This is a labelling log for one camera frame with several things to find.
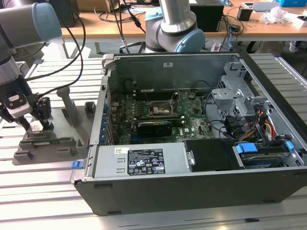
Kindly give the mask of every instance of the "table leg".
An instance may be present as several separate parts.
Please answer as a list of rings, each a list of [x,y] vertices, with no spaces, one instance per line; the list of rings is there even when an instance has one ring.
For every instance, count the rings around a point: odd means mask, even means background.
[[[67,48],[65,46],[64,38],[62,38],[61,41],[57,40],[57,41],[53,41],[53,42],[56,45],[56,49],[58,50],[58,53],[59,53],[61,59],[70,58],[69,55],[68,55]]]
[[[99,44],[99,42],[95,42],[95,47],[96,47],[96,53],[100,54],[101,51],[100,51],[100,44]]]

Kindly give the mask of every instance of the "white label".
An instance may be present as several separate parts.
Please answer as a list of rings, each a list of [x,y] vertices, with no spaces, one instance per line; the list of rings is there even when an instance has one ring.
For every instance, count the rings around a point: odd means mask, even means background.
[[[164,68],[173,67],[173,63],[172,62],[165,62],[165,63],[163,63],[163,67]]]
[[[121,153],[128,153],[129,148],[115,148],[114,149],[114,154],[121,154]]]

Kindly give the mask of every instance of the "blue latch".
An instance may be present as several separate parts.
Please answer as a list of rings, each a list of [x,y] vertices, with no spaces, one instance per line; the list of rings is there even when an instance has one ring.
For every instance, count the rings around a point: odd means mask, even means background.
[[[73,161],[71,169],[83,169],[83,161]]]
[[[294,145],[292,144],[292,142],[287,141],[286,146],[287,146],[287,148],[289,149],[290,152],[292,152],[294,150]]]
[[[238,153],[258,152],[258,149],[254,143],[240,143],[236,146]]]

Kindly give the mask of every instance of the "blue object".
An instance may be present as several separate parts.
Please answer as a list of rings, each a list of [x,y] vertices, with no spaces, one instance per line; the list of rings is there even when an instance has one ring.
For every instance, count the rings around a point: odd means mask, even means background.
[[[83,169],[83,161],[73,161],[71,164],[71,169]]]
[[[104,143],[104,142],[105,142],[105,138],[104,138],[104,136],[99,137],[99,142],[101,142],[101,143]]]
[[[188,33],[177,45],[175,52],[199,52],[205,45],[205,34],[201,29]]]
[[[292,152],[294,150],[294,145],[292,144],[292,142],[287,141],[286,146],[287,146],[287,148],[289,149],[290,152]]]
[[[221,2],[224,6],[233,6],[233,4],[231,3],[231,1],[229,1],[229,0],[220,0],[220,2]]]
[[[258,152],[258,149],[254,143],[240,143],[236,146],[236,150],[238,151],[239,154]]]
[[[108,104],[104,104],[104,112],[106,113],[109,110],[109,105]]]
[[[232,31],[231,31],[231,27],[229,27],[229,30],[230,30],[230,40],[228,41],[229,42],[229,49],[228,51],[231,51],[231,48],[232,48]]]
[[[307,0],[276,0],[280,2],[281,7],[304,7]]]
[[[157,18],[163,18],[161,7],[152,8],[145,14],[145,21],[150,21]]]
[[[61,25],[53,7],[49,3],[34,3],[32,18],[35,29],[44,42],[62,36]]]

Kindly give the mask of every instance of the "black side panel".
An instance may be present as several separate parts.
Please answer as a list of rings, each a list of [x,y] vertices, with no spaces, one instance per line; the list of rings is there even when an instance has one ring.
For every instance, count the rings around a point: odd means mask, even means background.
[[[304,186],[306,170],[75,184],[100,216],[278,203]]]

